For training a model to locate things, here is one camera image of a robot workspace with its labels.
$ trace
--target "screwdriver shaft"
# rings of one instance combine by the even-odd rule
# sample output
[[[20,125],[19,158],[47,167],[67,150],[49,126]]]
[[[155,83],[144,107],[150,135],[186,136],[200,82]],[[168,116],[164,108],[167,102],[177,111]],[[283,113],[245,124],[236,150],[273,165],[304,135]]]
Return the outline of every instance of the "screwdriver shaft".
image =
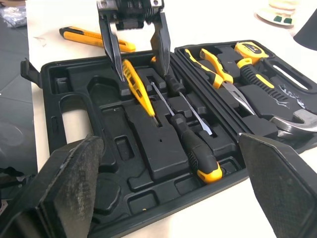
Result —
[[[193,114],[195,115],[196,119],[199,121],[199,123],[202,126],[203,130],[205,130],[209,135],[212,135],[212,131],[210,130],[210,128],[207,126],[206,123],[204,123],[204,121],[201,119],[201,117],[198,115],[198,113],[194,110],[192,105],[190,105],[190,103],[187,101],[186,97],[181,92],[179,92],[179,95],[185,100],[185,102],[189,106],[190,110],[193,112]]]
[[[151,85],[153,86],[154,90],[156,91],[156,93],[158,94],[159,98],[161,98],[161,100],[165,103],[167,109],[169,110],[170,114],[172,116],[174,116],[174,112],[172,111],[172,109],[170,108],[170,106],[167,104],[167,101],[165,100],[165,98],[163,97],[162,93],[160,93],[159,89],[155,86],[155,84],[153,82],[151,82]]]

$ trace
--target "plastic bag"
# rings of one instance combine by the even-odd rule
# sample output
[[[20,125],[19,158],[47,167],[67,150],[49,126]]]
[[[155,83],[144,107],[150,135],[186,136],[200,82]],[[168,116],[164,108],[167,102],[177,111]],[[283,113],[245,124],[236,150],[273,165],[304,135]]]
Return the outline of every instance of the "plastic bag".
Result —
[[[8,27],[20,27],[26,25],[26,8],[25,6],[7,6],[0,8],[0,15],[8,24]]]

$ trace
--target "yellow pliers handle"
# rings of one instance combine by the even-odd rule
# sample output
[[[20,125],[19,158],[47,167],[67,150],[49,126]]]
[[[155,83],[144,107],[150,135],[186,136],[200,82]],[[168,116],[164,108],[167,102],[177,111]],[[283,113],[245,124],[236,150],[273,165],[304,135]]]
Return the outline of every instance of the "yellow pliers handle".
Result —
[[[199,56],[204,60],[208,60],[214,66],[217,74],[222,77],[223,81],[233,83],[233,77],[223,69],[222,64],[215,55],[205,49],[201,49]]]
[[[184,51],[184,55],[185,57],[190,60],[192,62],[192,64],[201,69],[210,79],[210,83],[214,86],[214,88],[218,89],[222,83],[223,83],[223,79],[220,75],[218,75],[217,73],[211,71],[210,69],[208,69],[207,67],[203,66],[201,63],[199,63],[190,53],[189,49],[185,49]]]

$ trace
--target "gray floor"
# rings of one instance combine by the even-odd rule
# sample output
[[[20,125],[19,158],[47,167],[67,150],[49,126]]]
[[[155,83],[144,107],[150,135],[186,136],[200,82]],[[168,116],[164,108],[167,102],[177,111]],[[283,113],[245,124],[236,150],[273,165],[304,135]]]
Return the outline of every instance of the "gray floor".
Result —
[[[0,18],[0,168],[37,173],[31,83],[20,76],[28,57],[27,28]]]

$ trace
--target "tool case latch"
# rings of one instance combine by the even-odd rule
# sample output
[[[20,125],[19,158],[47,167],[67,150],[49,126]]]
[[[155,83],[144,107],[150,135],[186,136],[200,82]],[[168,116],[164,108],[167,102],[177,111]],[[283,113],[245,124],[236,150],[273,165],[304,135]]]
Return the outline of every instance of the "tool case latch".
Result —
[[[42,81],[40,73],[34,68],[30,61],[25,58],[20,64],[21,76],[42,88]]]

